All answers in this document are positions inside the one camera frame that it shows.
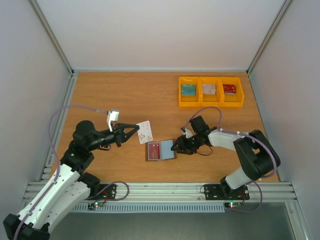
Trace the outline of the brown leather card holder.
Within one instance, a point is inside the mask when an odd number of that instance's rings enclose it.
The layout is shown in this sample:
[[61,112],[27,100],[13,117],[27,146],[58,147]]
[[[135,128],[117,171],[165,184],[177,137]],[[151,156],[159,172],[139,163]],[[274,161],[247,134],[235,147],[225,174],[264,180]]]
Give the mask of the brown leather card holder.
[[[153,141],[153,142],[148,142],[148,143],[160,143],[161,141]],[[153,161],[149,161],[148,160],[148,143],[146,143],[146,161],[147,162],[158,162],[158,161],[167,161],[167,160],[153,160]]]

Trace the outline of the white patterned card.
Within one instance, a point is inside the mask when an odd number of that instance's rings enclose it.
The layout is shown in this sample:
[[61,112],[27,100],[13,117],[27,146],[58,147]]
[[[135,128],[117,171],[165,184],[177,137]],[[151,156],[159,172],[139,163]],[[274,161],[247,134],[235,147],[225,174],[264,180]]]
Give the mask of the white patterned card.
[[151,130],[150,121],[144,121],[137,124],[139,130],[137,131],[138,139],[140,144],[146,144],[153,141],[153,135]]

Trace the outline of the red VIP card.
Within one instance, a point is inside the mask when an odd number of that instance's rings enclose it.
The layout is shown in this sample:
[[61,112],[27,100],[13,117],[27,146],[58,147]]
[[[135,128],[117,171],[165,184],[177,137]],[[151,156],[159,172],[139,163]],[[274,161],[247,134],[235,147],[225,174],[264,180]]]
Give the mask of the red VIP card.
[[147,160],[148,161],[158,161],[160,159],[161,159],[160,143],[159,142],[149,142],[147,144]]

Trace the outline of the light blue card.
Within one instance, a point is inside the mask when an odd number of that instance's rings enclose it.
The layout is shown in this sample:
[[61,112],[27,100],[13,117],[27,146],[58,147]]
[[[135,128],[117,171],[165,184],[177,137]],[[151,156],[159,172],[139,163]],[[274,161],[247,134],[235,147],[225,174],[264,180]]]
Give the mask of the light blue card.
[[164,140],[160,142],[160,159],[161,160],[171,160],[175,159],[176,155],[171,147],[173,146],[174,141],[172,139]]

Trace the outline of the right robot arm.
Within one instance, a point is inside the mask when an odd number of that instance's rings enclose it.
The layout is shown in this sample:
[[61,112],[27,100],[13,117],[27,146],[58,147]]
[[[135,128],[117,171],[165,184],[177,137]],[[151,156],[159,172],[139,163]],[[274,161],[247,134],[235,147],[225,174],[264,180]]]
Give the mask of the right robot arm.
[[182,128],[182,135],[173,143],[171,150],[178,154],[193,155],[204,145],[220,147],[236,152],[240,167],[220,180],[217,195],[231,200],[245,193],[245,185],[258,179],[268,178],[277,172],[281,160],[260,130],[249,133],[232,132],[219,127],[210,128],[202,116],[189,121],[194,133]]

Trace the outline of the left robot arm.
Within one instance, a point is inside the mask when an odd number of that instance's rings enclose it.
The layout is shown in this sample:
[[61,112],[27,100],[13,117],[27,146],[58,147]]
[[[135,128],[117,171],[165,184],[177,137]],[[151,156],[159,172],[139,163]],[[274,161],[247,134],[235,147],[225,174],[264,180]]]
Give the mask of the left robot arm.
[[106,151],[111,144],[120,147],[139,128],[137,124],[117,123],[97,131],[89,120],[78,123],[73,140],[49,181],[18,214],[8,214],[4,219],[7,238],[48,240],[59,222],[77,204],[100,195],[100,179],[85,171],[94,160],[92,152]]

